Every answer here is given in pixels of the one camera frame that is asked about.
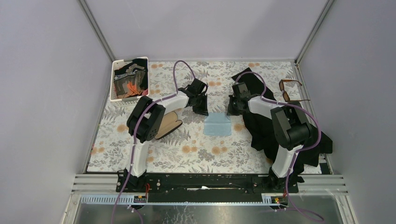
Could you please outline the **light blue cleaning cloth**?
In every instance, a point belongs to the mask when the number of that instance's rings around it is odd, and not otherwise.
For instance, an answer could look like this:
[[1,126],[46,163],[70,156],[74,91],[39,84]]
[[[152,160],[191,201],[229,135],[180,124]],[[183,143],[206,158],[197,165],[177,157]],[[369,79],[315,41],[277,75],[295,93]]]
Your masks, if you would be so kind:
[[204,120],[204,135],[206,136],[230,136],[231,119],[225,113],[210,112]]

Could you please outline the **black glasses case tan lining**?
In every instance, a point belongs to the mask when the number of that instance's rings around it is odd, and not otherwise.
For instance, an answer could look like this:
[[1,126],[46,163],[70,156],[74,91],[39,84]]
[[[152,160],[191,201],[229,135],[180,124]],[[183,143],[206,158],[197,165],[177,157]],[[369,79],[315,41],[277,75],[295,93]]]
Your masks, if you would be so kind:
[[159,131],[155,136],[156,140],[162,139],[178,129],[183,124],[182,120],[178,118],[176,112],[169,112],[164,115]]

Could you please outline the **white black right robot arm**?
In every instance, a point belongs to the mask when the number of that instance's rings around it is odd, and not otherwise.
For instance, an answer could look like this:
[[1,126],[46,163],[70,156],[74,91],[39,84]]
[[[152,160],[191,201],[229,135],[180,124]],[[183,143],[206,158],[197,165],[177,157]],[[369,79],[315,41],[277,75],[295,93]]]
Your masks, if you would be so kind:
[[228,116],[250,112],[272,121],[279,148],[271,167],[272,176],[268,179],[268,186],[270,190],[280,192],[286,187],[285,177],[292,173],[300,150],[313,134],[306,111],[299,102],[286,104],[266,99],[259,94],[251,94],[244,82],[234,84],[232,90],[233,94],[229,96]]

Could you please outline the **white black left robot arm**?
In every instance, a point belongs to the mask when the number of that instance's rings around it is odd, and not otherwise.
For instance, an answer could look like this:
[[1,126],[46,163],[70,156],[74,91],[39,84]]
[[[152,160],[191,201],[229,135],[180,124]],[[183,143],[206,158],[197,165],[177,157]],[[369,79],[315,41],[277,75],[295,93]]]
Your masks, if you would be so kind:
[[208,84],[194,79],[186,87],[177,88],[176,93],[160,99],[148,96],[141,97],[127,119],[129,134],[132,136],[130,163],[127,167],[131,175],[127,186],[134,192],[144,188],[142,175],[146,172],[146,158],[151,140],[160,131],[163,117],[176,109],[191,107],[198,115],[208,116],[207,92]]

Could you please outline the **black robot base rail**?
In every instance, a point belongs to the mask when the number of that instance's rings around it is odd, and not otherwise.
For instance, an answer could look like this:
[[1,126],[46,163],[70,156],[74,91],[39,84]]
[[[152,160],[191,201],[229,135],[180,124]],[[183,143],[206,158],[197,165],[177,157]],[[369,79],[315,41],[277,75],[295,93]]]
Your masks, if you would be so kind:
[[275,194],[286,197],[287,193],[297,193],[298,183],[303,178],[291,175],[276,178],[257,174],[178,174],[144,173],[140,177],[128,174],[127,170],[117,172],[116,192],[142,193],[143,195],[165,195],[185,199],[187,196],[210,198],[231,198],[242,194]]

